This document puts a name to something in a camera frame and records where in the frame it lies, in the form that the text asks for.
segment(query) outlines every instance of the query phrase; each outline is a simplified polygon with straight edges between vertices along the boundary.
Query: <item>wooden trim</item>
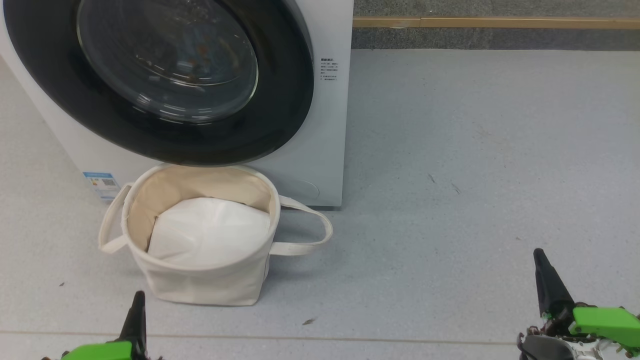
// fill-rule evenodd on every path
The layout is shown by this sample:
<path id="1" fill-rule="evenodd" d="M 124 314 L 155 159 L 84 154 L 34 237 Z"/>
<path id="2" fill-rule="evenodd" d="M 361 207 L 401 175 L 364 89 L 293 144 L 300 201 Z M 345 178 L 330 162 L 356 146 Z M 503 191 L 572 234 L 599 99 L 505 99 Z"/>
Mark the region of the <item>wooden trim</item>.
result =
<path id="1" fill-rule="evenodd" d="M 419 16 L 354 16 L 354 28 L 419 28 Z"/>
<path id="2" fill-rule="evenodd" d="M 640 29 L 640 18 L 615 17 L 365 17 L 354 28 Z"/>

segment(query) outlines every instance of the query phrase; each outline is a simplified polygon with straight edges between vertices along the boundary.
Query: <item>basket handle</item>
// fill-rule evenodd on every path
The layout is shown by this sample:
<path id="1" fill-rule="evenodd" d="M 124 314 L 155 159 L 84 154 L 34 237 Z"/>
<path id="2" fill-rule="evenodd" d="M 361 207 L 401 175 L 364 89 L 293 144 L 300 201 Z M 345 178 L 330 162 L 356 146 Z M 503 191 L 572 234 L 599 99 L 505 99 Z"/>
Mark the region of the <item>basket handle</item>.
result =
<path id="1" fill-rule="evenodd" d="M 280 205 L 286 208 L 302 210 L 307 213 L 318 216 L 324 224 L 325 235 L 324 235 L 324 239 L 317 241 L 315 243 L 274 242 L 273 244 L 271 244 L 271 250 L 269 251 L 270 255 L 296 256 L 296 255 L 311 254 L 320 245 L 326 243 L 333 235 L 333 226 L 331 225 L 331 222 L 329 221 L 329 219 L 327 219 L 327 217 L 324 216 L 323 214 L 315 210 L 311 210 L 309 207 L 289 197 L 280 196 Z"/>
<path id="2" fill-rule="evenodd" d="M 116 214 L 118 213 L 118 210 L 124 206 L 124 199 L 126 199 L 132 186 L 133 184 L 125 184 L 125 186 L 122 187 L 118 195 L 109 205 L 109 208 L 102 219 L 100 233 L 98 234 L 98 248 L 107 254 L 113 254 L 114 252 L 122 249 L 124 245 L 127 245 L 127 237 L 124 236 L 124 234 L 113 240 L 109 240 L 109 235 Z"/>

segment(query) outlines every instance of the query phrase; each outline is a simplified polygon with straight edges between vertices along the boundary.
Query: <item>floor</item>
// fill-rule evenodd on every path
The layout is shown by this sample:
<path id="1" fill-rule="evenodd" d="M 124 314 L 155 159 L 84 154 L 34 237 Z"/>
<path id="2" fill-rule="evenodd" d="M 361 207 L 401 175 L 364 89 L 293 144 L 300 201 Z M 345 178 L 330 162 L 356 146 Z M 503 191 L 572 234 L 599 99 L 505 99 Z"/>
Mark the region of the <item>floor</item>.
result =
<path id="1" fill-rule="evenodd" d="M 638 94 L 640 53 L 354 51 L 331 244 L 273 258 L 253 307 L 148 296 L 150 356 L 516 359 L 536 247 L 575 300 L 640 312 Z M 2 357 L 112 340 L 147 285 L 3 63 L 0 168 Z"/>

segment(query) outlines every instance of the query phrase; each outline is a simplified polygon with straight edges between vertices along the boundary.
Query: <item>sticker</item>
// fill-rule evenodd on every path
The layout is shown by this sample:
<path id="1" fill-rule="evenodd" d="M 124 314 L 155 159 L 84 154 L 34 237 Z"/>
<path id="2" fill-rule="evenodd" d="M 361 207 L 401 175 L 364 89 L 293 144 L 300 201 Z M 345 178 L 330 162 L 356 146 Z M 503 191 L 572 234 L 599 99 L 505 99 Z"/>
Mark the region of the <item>sticker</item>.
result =
<path id="1" fill-rule="evenodd" d="M 338 80 L 338 63 L 333 58 L 320 59 L 320 80 Z"/>
<path id="2" fill-rule="evenodd" d="M 113 200 L 120 192 L 116 179 L 107 172 L 83 172 L 83 174 L 102 200 Z"/>

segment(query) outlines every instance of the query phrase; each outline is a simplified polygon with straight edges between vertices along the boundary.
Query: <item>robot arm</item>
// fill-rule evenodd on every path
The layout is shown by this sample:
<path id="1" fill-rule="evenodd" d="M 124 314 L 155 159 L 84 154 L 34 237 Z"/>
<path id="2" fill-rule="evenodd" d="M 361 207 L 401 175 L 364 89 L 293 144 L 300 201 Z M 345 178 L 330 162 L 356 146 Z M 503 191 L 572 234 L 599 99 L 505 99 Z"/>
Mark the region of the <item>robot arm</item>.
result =
<path id="1" fill-rule="evenodd" d="M 136 292 L 120 337 L 108 343 L 89 344 L 62 354 L 62 360 L 147 360 L 145 293 Z"/>
<path id="2" fill-rule="evenodd" d="M 640 316 L 621 307 L 574 302 L 545 252 L 533 252 L 538 304 L 544 326 L 520 333 L 520 360 L 601 360 L 602 350 L 617 343 L 628 358 L 640 356 Z"/>

